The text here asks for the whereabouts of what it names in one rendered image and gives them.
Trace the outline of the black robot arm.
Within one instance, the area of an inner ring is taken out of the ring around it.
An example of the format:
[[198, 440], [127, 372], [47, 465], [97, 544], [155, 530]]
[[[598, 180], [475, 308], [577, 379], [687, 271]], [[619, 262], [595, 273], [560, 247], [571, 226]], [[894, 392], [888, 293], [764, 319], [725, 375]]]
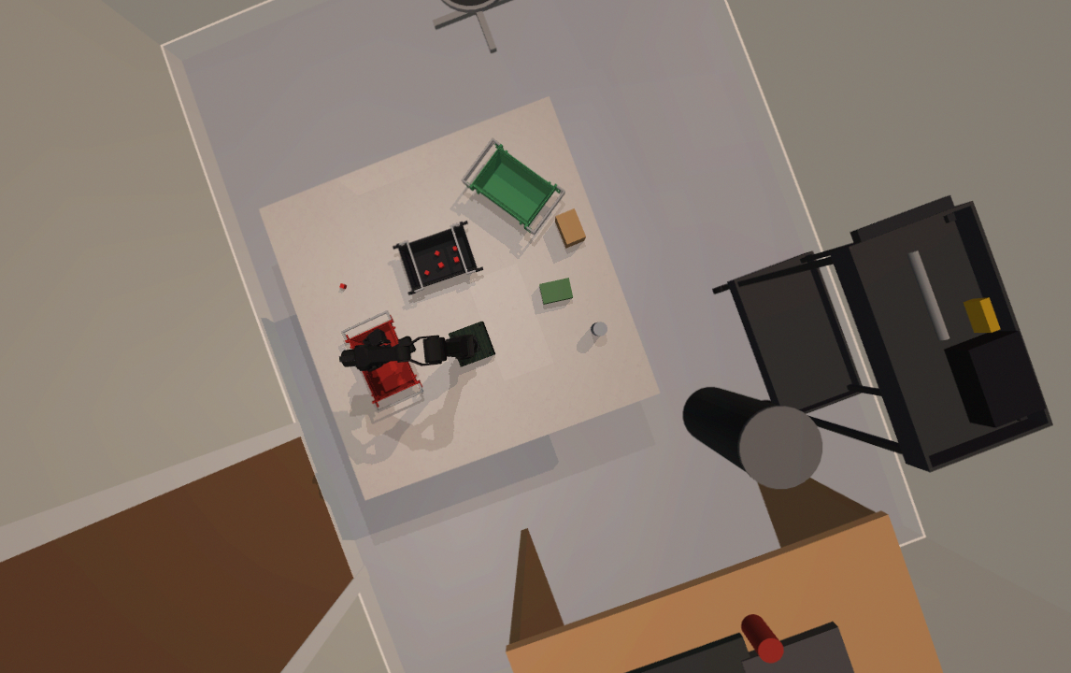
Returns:
[[[419, 339], [423, 341], [424, 361], [428, 364], [422, 364], [411, 359], [410, 345], [419, 341]], [[447, 361], [447, 356], [464, 361], [464, 359], [470, 359], [470, 357], [476, 356], [476, 352], [480, 352], [478, 339], [473, 334], [463, 334], [462, 336], [452, 336], [446, 340], [444, 336], [417, 336], [417, 339], [408, 342], [408, 344], [395, 345], [395, 348], [383, 349], [380, 347], [383, 342], [390, 344], [391, 341], [386, 339], [383, 331], [375, 329], [362, 342], [364, 345], [357, 345], [353, 350], [342, 352], [340, 362], [342, 362], [343, 367], [357, 367], [360, 371], [369, 371], [375, 365], [391, 361], [397, 361], [397, 363], [411, 362], [420, 367], [425, 367], [442, 364], [443, 361]]]

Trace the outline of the small green block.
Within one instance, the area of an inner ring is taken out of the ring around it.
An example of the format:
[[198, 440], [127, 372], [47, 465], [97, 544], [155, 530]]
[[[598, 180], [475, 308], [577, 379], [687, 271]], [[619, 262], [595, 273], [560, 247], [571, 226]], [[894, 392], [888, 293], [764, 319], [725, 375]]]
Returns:
[[545, 282], [545, 284], [539, 284], [539, 287], [543, 304], [568, 301], [568, 299], [573, 298], [569, 278]]

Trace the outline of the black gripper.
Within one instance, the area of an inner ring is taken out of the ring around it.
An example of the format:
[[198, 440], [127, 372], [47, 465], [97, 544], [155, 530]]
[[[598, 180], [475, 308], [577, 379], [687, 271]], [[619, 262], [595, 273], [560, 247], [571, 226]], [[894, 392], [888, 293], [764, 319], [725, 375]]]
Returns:
[[[398, 344], [397, 344], [397, 345], [403, 345], [403, 344], [408, 344], [408, 342], [411, 342], [411, 341], [412, 341], [412, 340], [410, 339], [410, 336], [402, 336], [402, 339], [398, 339]], [[384, 348], [390, 348], [390, 347], [391, 347], [391, 345], [389, 344], [389, 345], [386, 345], [386, 346], [384, 346], [384, 344], [383, 344], [383, 345], [382, 345], [382, 346], [380, 346], [380, 347], [384, 349]], [[414, 352], [414, 350], [416, 350], [416, 349], [413, 348], [413, 344], [412, 344], [412, 345], [410, 345], [410, 353], [412, 353], [412, 352]], [[381, 368], [381, 367], [383, 367], [383, 364], [386, 364], [386, 363], [389, 363], [389, 362], [383, 362], [383, 363], [382, 363], [382, 364], [380, 364], [380, 365], [375, 365], [375, 367], [373, 367], [373, 369], [369, 369], [369, 372], [374, 371], [375, 369], [380, 369], [380, 368]]]

